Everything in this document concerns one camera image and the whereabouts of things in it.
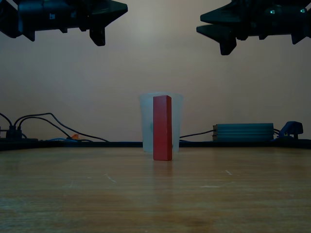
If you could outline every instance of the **black mechanical part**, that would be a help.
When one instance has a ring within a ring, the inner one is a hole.
[[[197,27],[201,33],[220,43],[221,54],[235,48],[233,37],[246,40],[258,36],[292,35],[293,44],[311,37],[311,13],[306,7],[311,0],[233,0],[226,6],[201,15],[211,25]]]
[[[36,31],[68,28],[90,30],[98,46],[105,45],[105,27],[127,12],[127,5],[112,0],[15,0],[16,10],[0,0],[0,31],[11,38],[35,40]]]

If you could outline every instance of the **red wooden block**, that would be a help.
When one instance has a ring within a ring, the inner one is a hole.
[[[154,160],[172,160],[172,98],[154,97]]]

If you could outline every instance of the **white wall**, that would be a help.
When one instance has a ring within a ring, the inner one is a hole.
[[[53,112],[77,130],[108,140],[141,140],[138,96],[171,91],[185,96],[182,134],[217,123],[286,121],[311,137],[311,41],[290,36],[238,41],[230,56],[196,32],[200,15],[229,0],[123,0],[129,12],[106,28],[106,46],[88,33],[0,34],[0,112],[10,118]],[[0,126],[6,122],[0,118]],[[29,120],[29,137],[62,136]],[[210,140],[208,135],[192,140]]]

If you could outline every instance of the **wooden table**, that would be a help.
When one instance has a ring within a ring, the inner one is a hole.
[[[311,150],[0,152],[0,232],[311,232]]]

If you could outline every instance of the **plastic cup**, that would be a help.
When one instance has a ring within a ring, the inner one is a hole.
[[[173,152],[179,151],[180,122],[181,111],[184,97],[179,94],[168,92],[155,92],[142,94],[139,96],[141,123],[142,123],[142,143],[144,152],[153,152],[154,135],[153,135],[153,113],[154,113],[154,96],[170,96],[172,98],[172,140]]]

